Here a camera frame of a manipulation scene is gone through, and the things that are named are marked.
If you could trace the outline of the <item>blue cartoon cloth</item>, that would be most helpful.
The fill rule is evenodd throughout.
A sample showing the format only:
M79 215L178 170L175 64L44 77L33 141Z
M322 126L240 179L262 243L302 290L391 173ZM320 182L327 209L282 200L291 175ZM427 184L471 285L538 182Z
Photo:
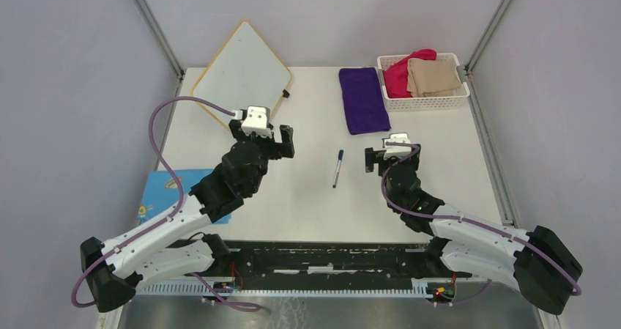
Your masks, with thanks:
M182 169L176 170L175 174L181 182L184 193L188 193L194 185L211 172L211 169ZM151 220L178 200L178 187L171 175L167 171L150 172L138 208L138 223L143 224Z

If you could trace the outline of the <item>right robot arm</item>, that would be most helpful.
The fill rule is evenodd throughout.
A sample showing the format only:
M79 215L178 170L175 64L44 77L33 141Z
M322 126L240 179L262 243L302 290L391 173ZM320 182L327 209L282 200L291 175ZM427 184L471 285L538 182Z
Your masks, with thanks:
M536 308L561 314L582 289L584 272L558 235L502 226L465 213L425 192L417 175L419 144L386 141L365 149L365 170L381 177L387 206L406 227L431 237L423 267L432 276L448 270L470 273L508 286Z

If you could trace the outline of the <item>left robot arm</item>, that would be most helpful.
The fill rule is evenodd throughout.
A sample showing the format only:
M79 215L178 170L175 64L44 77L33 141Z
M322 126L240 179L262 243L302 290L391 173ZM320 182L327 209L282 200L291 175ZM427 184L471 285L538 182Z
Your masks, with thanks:
M118 237L81 243L79 281L87 283L100 313L123 306L158 281L205 270L221 276L229 269L226 245L216 234L176 250L171 244L239 209L258 192L269 161L294 157L294 130L288 125L279 127L280 142L271 125L250 127L233 119L229 127L235 144L178 202Z

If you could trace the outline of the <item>beige folded cloth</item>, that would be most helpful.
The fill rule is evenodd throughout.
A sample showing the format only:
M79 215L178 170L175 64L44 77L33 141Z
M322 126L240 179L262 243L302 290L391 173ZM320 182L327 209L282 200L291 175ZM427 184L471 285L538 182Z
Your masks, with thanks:
M407 62L407 91L412 97L450 97L461 87L454 59Z

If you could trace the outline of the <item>yellow framed whiteboard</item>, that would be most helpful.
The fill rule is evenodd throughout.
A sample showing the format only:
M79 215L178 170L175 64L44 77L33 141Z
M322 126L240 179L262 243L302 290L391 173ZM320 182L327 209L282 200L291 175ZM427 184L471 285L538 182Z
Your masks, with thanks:
M261 106L273 119L293 75L250 21L240 21L190 90L229 111Z

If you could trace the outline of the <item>blue capped marker pen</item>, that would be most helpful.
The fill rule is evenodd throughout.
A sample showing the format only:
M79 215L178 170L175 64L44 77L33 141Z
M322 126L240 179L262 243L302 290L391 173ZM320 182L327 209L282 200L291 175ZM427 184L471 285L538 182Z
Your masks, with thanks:
M344 149L340 149L338 152L338 158L337 158L337 163L335 166L335 173L334 173L334 177L332 179L332 188L337 188L338 186L338 179L340 176L340 172L341 172L341 166L342 166L342 162L343 162L343 154L344 154Z

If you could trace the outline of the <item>white plastic basket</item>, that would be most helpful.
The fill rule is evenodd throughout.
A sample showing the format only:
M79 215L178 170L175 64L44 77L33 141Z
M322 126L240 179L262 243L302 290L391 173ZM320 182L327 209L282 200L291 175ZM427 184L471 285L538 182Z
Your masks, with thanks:
M455 65L455 74L461 81L459 88L454 89L448 97L407 97L389 98L384 79L385 70L389 69L396 62L406 58L407 54L378 56L377 75L379 78L380 89L384 107L387 111L433 111L458 108L467 104L471 91L467 82L465 66L460 65L458 57L454 53L438 53L436 59L443 62L451 62Z

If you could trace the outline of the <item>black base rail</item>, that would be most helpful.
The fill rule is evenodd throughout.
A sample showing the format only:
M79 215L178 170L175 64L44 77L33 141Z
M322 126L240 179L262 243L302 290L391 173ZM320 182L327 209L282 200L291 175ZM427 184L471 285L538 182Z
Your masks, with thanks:
M293 243L227 240L229 253L200 274L243 290L391 290L456 277L423 243Z

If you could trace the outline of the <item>red cloth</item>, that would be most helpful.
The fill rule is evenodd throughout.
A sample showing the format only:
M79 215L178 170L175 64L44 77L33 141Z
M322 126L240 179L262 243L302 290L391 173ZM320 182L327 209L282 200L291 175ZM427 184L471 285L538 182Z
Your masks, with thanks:
M390 99L401 99L412 97L412 93L407 89L408 85L408 61L412 58L422 60L435 60L437 52L432 49L422 49L415 51L402 60L396 62L384 71L384 82L387 89L387 96Z

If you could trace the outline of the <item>purple folded towel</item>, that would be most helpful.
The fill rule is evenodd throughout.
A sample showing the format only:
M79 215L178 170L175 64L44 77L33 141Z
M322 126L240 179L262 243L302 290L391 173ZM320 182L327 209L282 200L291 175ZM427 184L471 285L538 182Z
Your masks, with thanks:
M379 77L374 67L342 68L338 72L346 126L351 135L391 129Z

